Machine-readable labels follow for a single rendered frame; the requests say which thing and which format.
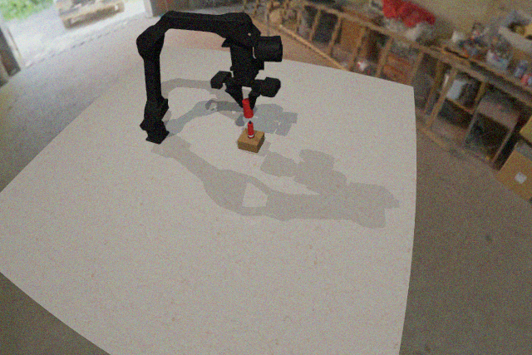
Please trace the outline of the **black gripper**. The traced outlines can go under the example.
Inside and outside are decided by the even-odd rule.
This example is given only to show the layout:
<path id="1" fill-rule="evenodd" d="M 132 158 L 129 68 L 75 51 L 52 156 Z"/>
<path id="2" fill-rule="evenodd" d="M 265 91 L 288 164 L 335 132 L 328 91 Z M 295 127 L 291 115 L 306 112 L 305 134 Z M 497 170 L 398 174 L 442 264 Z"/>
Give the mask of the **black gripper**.
<path id="1" fill-rule="evenodd" d="M 264 80 L 255 80 L 257 75 L 254 74 L 254 59 L 247 65 L 235 65 L 232 63 L 230 71 L 219 71 L 211 79 L 211 88 L 220 90 L 223 87 L 223 83 L 226 85 L 225 92 L 229 93 L 239 104 L 240 108 L 243 108 L 242 100 L 244 99 L 242 87 L 250 87 L 251 92 L 248 94 L 249 106 L 253 110 L 257 97 L 267 96 L 275 97 L 277 92 L 281 88 L 281 81 L 277 78 L 266 77 Z"/>

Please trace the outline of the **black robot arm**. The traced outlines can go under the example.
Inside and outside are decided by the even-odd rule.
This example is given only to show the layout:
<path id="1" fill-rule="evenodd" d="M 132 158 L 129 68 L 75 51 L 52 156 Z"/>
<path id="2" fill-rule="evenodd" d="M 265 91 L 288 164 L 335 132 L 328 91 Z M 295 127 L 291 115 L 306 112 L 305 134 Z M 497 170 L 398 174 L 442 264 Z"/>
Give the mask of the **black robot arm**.
<path id="1" fill-rule="evenodd" d="M 148 135 L 146 141 L 158 145 L 170 133 L 162 121 L 170 107 L 168 99 L 164 99 L 161 95 L 160 51 L 164 46 L 165 33 L 171 28 L 212 32 L 226 38 L 221 47 L 230 47 L 231 62 L 242 66 L 255 59 L 255 75 L 264 70 L 264 62 L 281 62 L 283 58 L 281 37 L 261 37 L 260 30 L 245 12 L 210 15 L 168 11 L 155 25 L 146 28 L 136 39 L 138 52 L 144 60 L 147 93 L 144 120 L 140 128 Z"/>

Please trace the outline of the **tan wooden block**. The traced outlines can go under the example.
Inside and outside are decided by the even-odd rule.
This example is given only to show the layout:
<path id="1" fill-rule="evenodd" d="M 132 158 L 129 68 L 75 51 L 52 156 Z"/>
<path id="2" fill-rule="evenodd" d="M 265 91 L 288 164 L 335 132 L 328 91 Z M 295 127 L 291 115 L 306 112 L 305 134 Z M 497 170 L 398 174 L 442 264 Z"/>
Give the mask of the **tan wooden block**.
<path id="1" fill-rule="evenodd" d="M 264 143 L 264 132 L 254 130 L 254 137 L 249 138 L 248 128 L 245 128 L 238 139 L 238 149 L 258 153 Z"/>

